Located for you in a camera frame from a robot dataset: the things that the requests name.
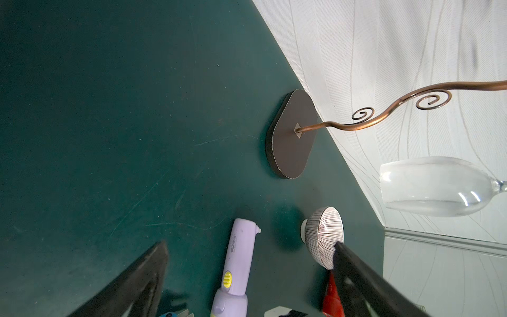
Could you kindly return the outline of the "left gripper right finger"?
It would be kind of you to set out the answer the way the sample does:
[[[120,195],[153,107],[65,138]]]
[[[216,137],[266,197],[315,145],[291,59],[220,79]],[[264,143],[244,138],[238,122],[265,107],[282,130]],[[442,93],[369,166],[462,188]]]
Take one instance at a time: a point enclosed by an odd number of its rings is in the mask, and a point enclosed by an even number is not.
[[[334,277],[346,316],[427,316],[341,242]]]

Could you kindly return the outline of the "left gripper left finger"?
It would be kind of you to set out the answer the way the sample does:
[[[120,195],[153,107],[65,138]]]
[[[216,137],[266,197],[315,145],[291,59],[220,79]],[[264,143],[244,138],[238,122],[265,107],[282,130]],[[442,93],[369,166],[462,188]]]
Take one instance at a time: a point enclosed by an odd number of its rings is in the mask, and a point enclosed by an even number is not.
[[[165,241],[152,245],[71,316],[155,316],[168,263]]]

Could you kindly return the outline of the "red flashlight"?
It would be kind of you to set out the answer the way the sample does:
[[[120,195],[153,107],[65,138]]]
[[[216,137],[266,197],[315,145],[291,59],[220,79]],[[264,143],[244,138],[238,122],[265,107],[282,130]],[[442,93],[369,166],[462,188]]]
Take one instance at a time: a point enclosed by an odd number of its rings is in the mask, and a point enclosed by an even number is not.
[[[326,293],[322,301],[322,313],[326,317],[345,317],[345,311],[332,272],[329,274]]]

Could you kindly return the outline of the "purple flashlight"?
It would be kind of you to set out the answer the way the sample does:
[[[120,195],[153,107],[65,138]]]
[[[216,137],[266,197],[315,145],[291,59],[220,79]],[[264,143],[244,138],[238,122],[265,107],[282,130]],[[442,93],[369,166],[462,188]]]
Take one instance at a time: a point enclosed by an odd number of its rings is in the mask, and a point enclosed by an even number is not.
[[[246,289],[250,276],[256,235],[261,229],[253,221],[236,219],[232,226],[220,288],[211,307],[211,316],[246,316]]]

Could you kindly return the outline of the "blue flashlight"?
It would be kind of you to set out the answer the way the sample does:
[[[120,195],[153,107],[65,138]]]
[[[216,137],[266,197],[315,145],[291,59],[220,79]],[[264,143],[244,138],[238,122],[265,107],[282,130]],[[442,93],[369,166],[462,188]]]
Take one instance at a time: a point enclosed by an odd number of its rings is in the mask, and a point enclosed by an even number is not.
[[[175,312],[164,313],[159,317],[194,317],[194,313],[191,313],[189,310],[183,310],[179,313]]]

